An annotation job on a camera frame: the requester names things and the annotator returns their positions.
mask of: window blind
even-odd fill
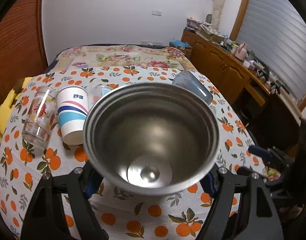
[[[249,0],[236,41],[245,42],[290,91],[306,93],[306,24],[288,0]]]

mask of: blue stripe on cup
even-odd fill
[[[86,116],[76,112],[63,112],[59,115],[59,123],[60,127],[66,124],[69,121],[73,120],[85,120]]]
[[[84,115],[87,115],[87,113],[85,113],[84,111],[82,111],[81,109],[74,107],[74,106],[61,106],[58,110],[57,113],[60,114],[63,110],[74,110],[74,111],[78,111]]]

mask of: table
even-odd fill
[[[171,83],[178,69],[157,67],[97,67],[67,70],[35,77],[23,90],[20,104],[12,111],[0,148],[0,211],[6,225],[19,238],[23,219],[43,170],[53,176],[71,172],[84,166],[88,160],[83,147],[63,144],[59,125],[53,125],[48,148],[35,148],[21,136],[27,110],[39,86],[48,85],[57,90],[76,84],[90,90],[99,84],[112,88],[137,82]],[[221,93],[202,74],[193,75],[214,96],[210,108],[216,115],[220,130],[220,150],[216,163],[233,173],[239,166],[251,166],[264,173],[260,158],[247,149],[253,144],[244,125]],[[62,196],[65,217],[70,233],[80,239],[67,195]],[[239,195],[232,203],[232,212],[238,209]],[[212,205],[210,196],[200,183],[173,195],[147,197],[133,195],[112,185],[105,178],[90,204],[109,239],[195,239]]]

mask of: transparent glass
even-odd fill
[[[25,141],[46,148],[51,127],[55,123],[56,90],[42,86],[37,89],[22,130]]]

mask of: yellow object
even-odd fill
[[[24,79],[24,82],[22,84],[22,88],[25,88],[27,86],[27,84],[33,79],[33,77],[27,77]],[[19,97],[21,96],[21,93],[19,94],[15,94],[14,89],[12,89],[6,99],[4,100],[4,102],[1,104],[0,106],[0,141],[2,140],[7,122],[10,119],[12,110],[14,108],[14,105],[12,105],[13,100],[17,100],[19,99]]]

